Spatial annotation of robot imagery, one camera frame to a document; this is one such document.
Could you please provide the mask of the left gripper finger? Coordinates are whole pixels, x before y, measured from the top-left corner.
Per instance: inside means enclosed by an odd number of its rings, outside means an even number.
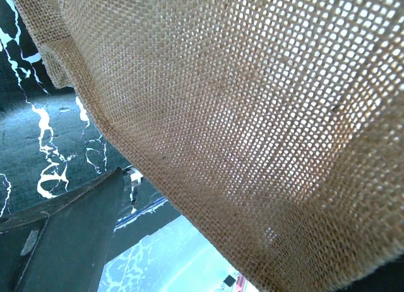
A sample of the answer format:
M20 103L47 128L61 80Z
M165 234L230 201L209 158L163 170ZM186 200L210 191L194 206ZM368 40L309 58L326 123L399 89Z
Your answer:
M1 217L1 291L96 291L123 194L117 168Z

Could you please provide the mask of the brown canvas tote bag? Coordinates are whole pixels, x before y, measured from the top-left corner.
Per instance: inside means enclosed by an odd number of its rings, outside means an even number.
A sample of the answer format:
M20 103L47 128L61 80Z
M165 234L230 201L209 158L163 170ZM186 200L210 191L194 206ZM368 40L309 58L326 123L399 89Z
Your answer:
M403 0L14 0L54 86L261 291L403 253Z

